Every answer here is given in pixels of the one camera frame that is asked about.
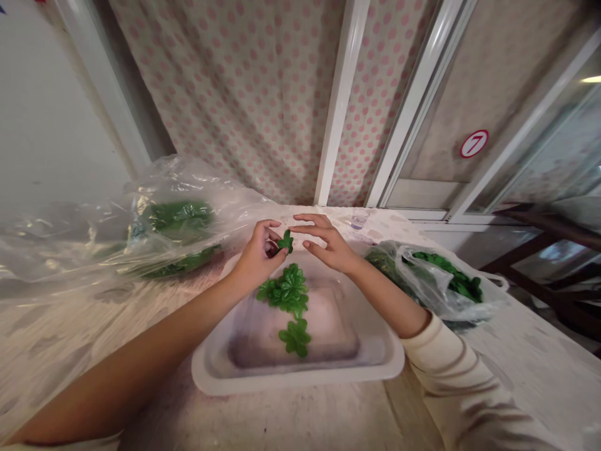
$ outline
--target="sliding glass door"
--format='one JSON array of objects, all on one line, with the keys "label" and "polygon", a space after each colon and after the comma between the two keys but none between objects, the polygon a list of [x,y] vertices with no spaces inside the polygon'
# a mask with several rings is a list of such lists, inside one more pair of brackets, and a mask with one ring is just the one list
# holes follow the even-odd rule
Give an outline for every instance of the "sliding glass door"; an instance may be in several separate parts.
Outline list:
[{"label": "sliding glass door", "polygon": [[[394,165],[378,168],[377,178],[387,180],[380,192],[372,190],[367,205],[460,222],[458,216],[490,215],[510,202],[562,198],[597,184],[601,172],[591,165],[599,156],[601,85],[581,82],[601,75],[598,36],[589,21],[586,2],[463,2],[410,127],[401,119],[411,105],[401,106],[386,149],[396,155]],[[437,31],[435,25],[431,39]],[[427,57],[424,51],[419,63]],[[414,77],[411,89],[423,82]],[[549,94],[554,98],[541,104]],[[518,122],[530,113],[537,115],[535,126],[509,157],[503,150],[518,132],[524,135]],[[394,132],[404,126],[395,142]],[[582,139],[566,152],[575,137]],[[491,168],[493,176],[483,180]],[[562,192],[552,194],[549,182],[542,195],[541,181],[553,171],[573,189],[564,181],[557,183]]]}]

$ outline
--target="hand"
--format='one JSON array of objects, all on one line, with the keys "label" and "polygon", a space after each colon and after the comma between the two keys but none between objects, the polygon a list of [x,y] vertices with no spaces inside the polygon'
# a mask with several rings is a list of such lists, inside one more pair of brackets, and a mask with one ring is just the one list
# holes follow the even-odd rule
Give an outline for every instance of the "hand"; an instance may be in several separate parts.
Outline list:
[{"label": "hand", "polygon": [[270,229],[270,227],[281,225],[280,222],[271,219],[257,223],[240,260],[232,270],[237,284],[253,290],[265,282],[284,263],[286,255],[288,255],[288,248],[278,252],[276,242],[282,237]]},{"label": "hand", "polygon": [[330,268],[349,274],[363,262],[363,259],[351,249],[327,216],[300,214],[294,215],[294,219],[313,221],[315,225],[296,225],[289,229],[291,232],[306,233],[325,241],[327,244],[325,249],[312,241],[303,241],[302,245]]}]

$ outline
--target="plastic bag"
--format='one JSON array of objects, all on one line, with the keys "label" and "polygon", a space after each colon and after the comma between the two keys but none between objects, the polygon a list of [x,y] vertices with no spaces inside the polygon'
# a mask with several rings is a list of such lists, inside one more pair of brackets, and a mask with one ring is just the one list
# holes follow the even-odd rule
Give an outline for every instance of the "plastic bag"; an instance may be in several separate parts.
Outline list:
[{"label": "plastic bag", "polygon": [[[480,285],[481,303],[452,290],[449,286],[453,275],[431,262],[414,257],[419,252],[444,257],[468,279],[479,278],[475,285]],[[504,279],[477,271],[442,249],[382,241],[369,250],[365,259],[455,332],[463,332],[489,321],[497,308],[508,302],[508,295],[488,280]]]},{"label": "plastic bag", "polygon": [[163,157],[115,199],[4,217],[0,302],[48,302],[191,271],[277,207],[200,159]]}]

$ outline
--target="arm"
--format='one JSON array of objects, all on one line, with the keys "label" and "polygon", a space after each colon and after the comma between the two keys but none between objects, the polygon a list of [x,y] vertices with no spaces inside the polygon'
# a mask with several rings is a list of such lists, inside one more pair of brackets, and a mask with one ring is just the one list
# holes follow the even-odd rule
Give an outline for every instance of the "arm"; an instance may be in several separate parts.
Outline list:
[{"label": "arm", "polygon": [[424,402],[448,450],[556,450],[548,431],[515,406],[511,394],[479,356],[443,322],[418,306],[386,276],[359,257],[323,215],[296,215],[315,225],[292,232],[323,239],[303,246],[346,274],[402,339]]},{"label": "arm", "polygon": [[288,250],[275,254],[281,237],[269,229],[279,225],[258,222],[228,276],[75,380],[8,443],[56,445],[121,431],[219,321],[284,262]]}]

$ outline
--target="white table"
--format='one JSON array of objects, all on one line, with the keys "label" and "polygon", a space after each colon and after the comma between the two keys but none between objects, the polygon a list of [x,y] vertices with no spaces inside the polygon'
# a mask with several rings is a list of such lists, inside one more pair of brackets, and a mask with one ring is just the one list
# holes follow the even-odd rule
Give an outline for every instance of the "white table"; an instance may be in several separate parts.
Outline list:
[{"label": "white table", "polygon": [[[366,227],[355,231],[349,226],[352,209],[282,207],[282,230],[299,212],[327,214],[348,240],[437,247],[393,210],[372,210]],[[90,366],[215,283],[235,252],[184,280],[127,283],[77,302],[0,306],[0,437]],[[518,301],[466,339],[517,404],[569,449],[599,443],[600,360]],[[126,429],[121,445],[125,450],[386,448],[443,449],[408,365],[388,381],[208,397],[193,384],[189,359]]]}]

